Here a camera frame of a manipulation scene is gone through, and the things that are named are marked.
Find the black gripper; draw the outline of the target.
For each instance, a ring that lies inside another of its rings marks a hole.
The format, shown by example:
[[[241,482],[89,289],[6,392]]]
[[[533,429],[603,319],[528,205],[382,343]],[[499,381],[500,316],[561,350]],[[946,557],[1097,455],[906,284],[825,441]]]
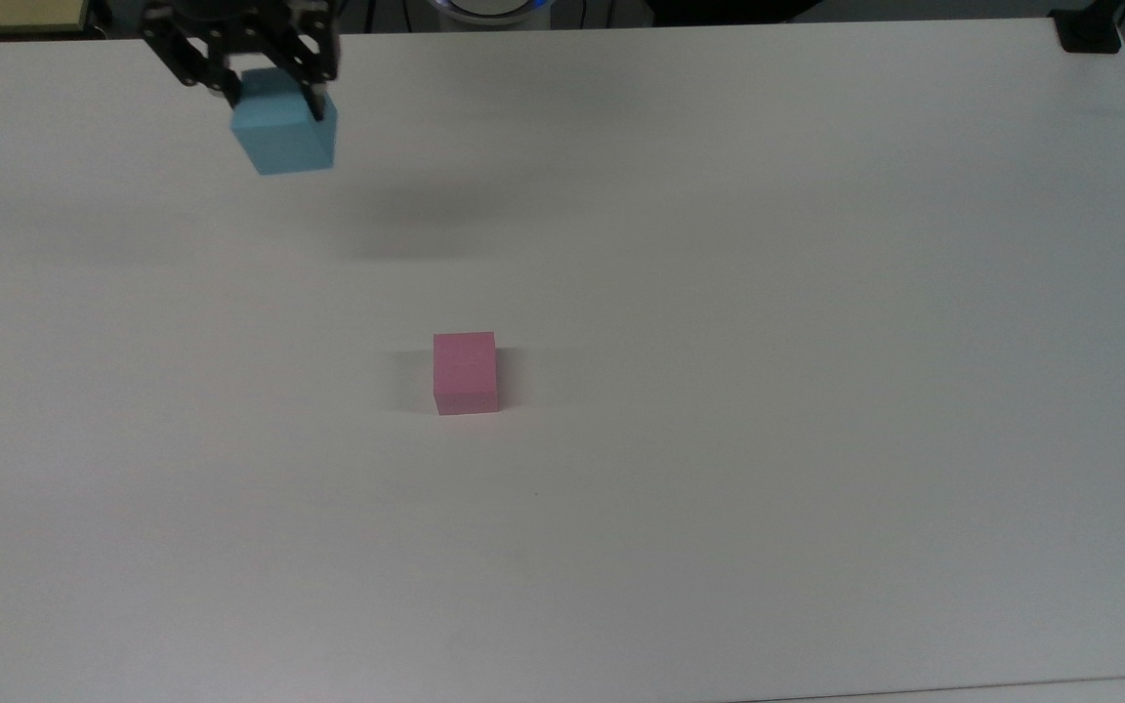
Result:
[[[246,28],[273,36],[272,61],[294,81],[312,119],[322,123],[327,85],[339,75],[338,21],[334,1],[146,1],[138,29],[179,83],[205,85],[231,108],[240,103],[241,81],[228,55],[205,40],[238,37]]]

